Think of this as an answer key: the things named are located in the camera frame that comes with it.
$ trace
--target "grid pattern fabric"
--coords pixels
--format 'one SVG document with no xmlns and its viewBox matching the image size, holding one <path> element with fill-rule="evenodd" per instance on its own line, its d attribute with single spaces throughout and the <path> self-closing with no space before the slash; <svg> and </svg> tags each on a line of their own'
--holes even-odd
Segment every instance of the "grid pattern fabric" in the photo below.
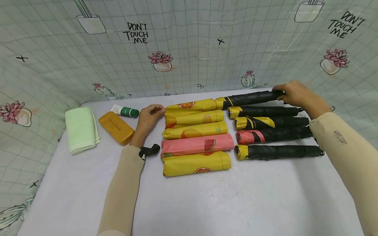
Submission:
<svg viewBox="0 0 378 236">
<path fill-rule="evenodd" d="M 65 111 L 89 101 L 299 80 L 377 148 L 377 11 L 374 0 L 1 0 L 0 236 L 17 234 Z"/>
</svg>

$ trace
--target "white tablecloth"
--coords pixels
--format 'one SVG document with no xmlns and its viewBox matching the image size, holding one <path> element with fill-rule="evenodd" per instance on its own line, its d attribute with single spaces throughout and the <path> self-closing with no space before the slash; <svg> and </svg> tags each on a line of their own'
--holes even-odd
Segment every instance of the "white tablecloth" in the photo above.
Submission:
<svg viewBox="0 0 378 236">
<path fill-rule="evenodd" d="M 98 120 L 114 104 L 141 109 L 151 103 L 168 106 L 264 90 L 268 89 L 89 102 L 83 106 L 90 107 Z M 137 119 L 123 120 L 136 128 Z M 234 137 L 235 129 L 226 113 L 225 121 Z M 145 146 L 160 145 L 164 127 L 162 119 Z M 96 235 L 122 149 L 99 123 L 98 128 L 101 143 L 74 156 L 68 152 L 64 132 L 18 236 Z M 316 142 L 307 138 L 273 143 L 285 144 Z M 233 151 L 229 154 L 230 170 L 178 177 L 163 176 L 158 156 L 147 158 L 133 236 L 363 235 L 353 200 L 327 156 L 266 162 L 238 161 Z"/>
</svg>

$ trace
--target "folded towel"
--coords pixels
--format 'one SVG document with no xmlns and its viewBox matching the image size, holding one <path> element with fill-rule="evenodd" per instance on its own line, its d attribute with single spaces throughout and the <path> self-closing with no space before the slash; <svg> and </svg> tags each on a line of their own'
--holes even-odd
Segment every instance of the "folded towel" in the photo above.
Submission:
<svg viewBox="0 0 378 236">
<path fill-rule="evenodd" d="M 100 142 L 95 115 L 89 107 L 80 107 L 66 111 L 68 148 L 77 154 L 93 148 Z"/>
</svg>

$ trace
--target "yellow umbrella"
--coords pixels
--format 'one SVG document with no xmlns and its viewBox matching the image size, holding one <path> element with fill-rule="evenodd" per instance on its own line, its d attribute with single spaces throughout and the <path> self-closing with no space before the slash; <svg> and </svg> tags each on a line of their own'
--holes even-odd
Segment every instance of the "yellow umbrella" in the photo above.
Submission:
<svg viewBox="0 0 378 236">
<path fill-rule="evenodd" d="M 226 122 L 216 122 L 202 125 L 193 125 L 176 129 L 166 129 L 161 134 L 164 138 L 171 139 L 187 139 L 209 135 L 227 134 Z"/>
<path fill-rule="evenodd" d="M 182 113 L 196 114 L 205 111 L 220 110 L 223 107 L 222 101 L 214 101 L 212 99 L 205 99 L 194 102 L 185 102 L 166 107 L 166 116 L 177 117 Z"/>
<path fill-rule="evenodd" d="M 166 115 L 166 129 L 214 123 L 223 121 L 223 119 L 224 117 L 222 110 L 207 111 L 189 115 L 182 113 L 181 116 L 177 117 Z"/>
<path fill-rule="evenodd" d="M 223 151 L 164 157 L 162 161 L 164 162 L 163 175 L 167 177 L 231 168 L 230 156 Z"/>
</svg>

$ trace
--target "beige arm sleeve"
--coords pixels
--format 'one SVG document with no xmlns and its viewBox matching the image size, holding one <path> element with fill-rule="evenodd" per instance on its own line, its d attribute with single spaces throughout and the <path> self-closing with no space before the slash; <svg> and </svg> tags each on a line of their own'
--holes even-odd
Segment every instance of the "beige arm sleeve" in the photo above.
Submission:
<svg viewBox="0 0 378 236">
<path fill-rule="evenodd" d="M 116 172 L 106 194 L 98 236 L 129 236 L 144 160 L 140 148 L 122 149 Z"/>
<path fill-rule="evenodd" d="M 378 233 L 378 152 L 334 113 L 310 122 L 310 129 L 352 196 L 365 235 Z"/>
</svg>

